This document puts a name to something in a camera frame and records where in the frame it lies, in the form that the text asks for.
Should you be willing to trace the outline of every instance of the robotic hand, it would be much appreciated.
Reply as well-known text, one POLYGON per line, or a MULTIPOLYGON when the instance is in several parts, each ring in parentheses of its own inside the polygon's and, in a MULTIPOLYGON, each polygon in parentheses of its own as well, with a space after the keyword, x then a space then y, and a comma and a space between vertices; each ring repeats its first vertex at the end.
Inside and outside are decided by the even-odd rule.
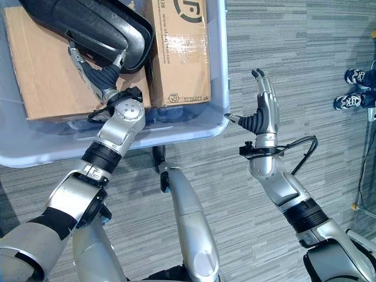
MULTIPOLYGON (((69 54, 83 80, 112 115, 76 167, 52 192, 42 215, 22 223, 1 239, 2 281, 44 280, 61 256, 74 230, 87 226, 99 218, 99 215, 111 218, 111 213, 104 205, 107 196, 104 187, 136 134, 145 126, 141 91, 138 88, 124 92, 116 89, 125 53, 118 55, 111 66, 94 70, 81 58, 74 45, 70 45, 69 54)), ((96 231, 90 233, 93 235, 86 236, 83 232, 85 234, 82 237, 87 239, 86 242, 97 242, 95 238, 103 237, 103 230, 95 226, 98 225, 91 227, 96 231)), ((115 265, 113 268, 116 271, 119 266, 115 265)), ((113 279, 111 275, 108 275, 108 281, 126 281, 123 274, 112 275, 120 277, 119 279, 113 279)))
POLYGON ((292 225, 299 243, 309 249, 303 260, 312 281, 375 281, 372 266, 360 248, 333 219, 326 216, 294 177, 317 147, 316 137, 308 136, 279 146, 279 106, 275 91, 262 70, 252 71, 252 75, 259 89, 257 112, 245 118, 232 114, 225 117, 256 135, 255 147, 252 142, 246 142, 240 148, 240 155, 249 159, 250 173, 262 184, 270 200, 292 225), (312 141, 312 145, 303 160, 292 173, 286 172, 281 156, 287 149, 307 141, 312 141))

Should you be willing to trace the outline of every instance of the black cable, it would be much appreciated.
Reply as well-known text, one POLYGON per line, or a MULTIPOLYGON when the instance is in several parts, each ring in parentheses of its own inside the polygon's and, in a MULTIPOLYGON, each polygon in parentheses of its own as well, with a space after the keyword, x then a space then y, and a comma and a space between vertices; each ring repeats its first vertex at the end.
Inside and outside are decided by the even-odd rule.
POLYGON ((363 160, 362 167, 361 167, 361 170, 360 170, 359 183, 358 183, 358 191, 359 191, 359 195, 360 195, 360 201, 361 201, 362 207, 363 207, 365 210, 368 210, 368 209, 365 207, 365 205, 364 205, 364 203, 363 203, 363 195, 362 195, 362 191, 361 191, 361 189, 360 189, 360 185, 361 185, 361 182, 362 182, 362 179, 363 179, 364 166, 365 166, 365 163, 366 163, 366 161, 367 161, 367 157, 368 157, 368 154, 369 154, 369 152, 370 152, 370 150, 371 150, 372 144, 374 143, 375 136, 376 136, 376 130, 375 130, 374 135, 373 135, 373 137, 372 137, 371 143, 370 143, 370 145, 369 145, 369 147, 368 147, 367 153, 366 153, 365 156, 364 156, 364 160, 363 160))
POLYGON ((282 150, 280 150, 277 153, 252 156, 252 157, 248 157, 248 159, 249 159, 249 161, 251 161, 251 160, 257 159, 259 157, 271 157, 271 156, 282 155, 286 150, 291 149, 291 148, 296 147, 296 146, 299 146, 299 145, 306 143, 306 142, 309 142, 309 141, 311 142, 310 148, 308 149, 307 153, 304 154, 304 157, 299 162, 299 164, 294 168, 293 172, 291 172, 292 175, 295 175, 298 172, 298 170, 303 166, 303 164, 308 160, 308 158, 313 154, 313 152, 316 150, 316 148, 318 146, 318 140, 317 140, 316 136, 314 136, 314 135, 313 136, 306 136, 306 137, 303 137, 299 140, 294 141, 291 144, 287 144, 287 145, 284 145, 284 146, 277 146, 277 148, 283 148, 282 150))

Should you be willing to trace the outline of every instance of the shoelace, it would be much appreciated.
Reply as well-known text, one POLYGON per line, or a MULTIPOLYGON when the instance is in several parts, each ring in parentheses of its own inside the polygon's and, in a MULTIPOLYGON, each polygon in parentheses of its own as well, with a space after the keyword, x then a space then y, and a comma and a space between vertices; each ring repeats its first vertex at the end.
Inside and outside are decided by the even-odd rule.
POLYGON ((360 106, 360 98, 358 96, 350 96, 346 99, 346 107, 360 106))

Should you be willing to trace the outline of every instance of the logo on box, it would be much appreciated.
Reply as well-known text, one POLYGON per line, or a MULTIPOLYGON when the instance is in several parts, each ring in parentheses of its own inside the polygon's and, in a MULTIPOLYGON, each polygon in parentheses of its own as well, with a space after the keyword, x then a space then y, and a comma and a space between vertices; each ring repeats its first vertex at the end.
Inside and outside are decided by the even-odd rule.
POLYGON ((176 12, 180 17, 188 22, 194 24, 202 22, 200 3, 197 1, 183 1, 183 4, 179 4, 179 0, 174 0, 176 12))
POLYGON ((179 102, 179 96, 178 94, 174 93, 169 96, 170 103, 178 103, 179 102))

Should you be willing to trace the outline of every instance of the black strap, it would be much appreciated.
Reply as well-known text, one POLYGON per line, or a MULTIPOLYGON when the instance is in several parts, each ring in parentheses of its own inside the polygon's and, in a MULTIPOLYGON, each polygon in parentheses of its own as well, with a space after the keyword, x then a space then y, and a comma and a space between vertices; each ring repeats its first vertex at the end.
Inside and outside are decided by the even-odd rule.
POLYGON ((47 207, 41 216, 29 222, 39 223, 51 228, 59 235, 60 240, 64 240, 77 224, 77 220, 72 216, 53 207, 47 207))

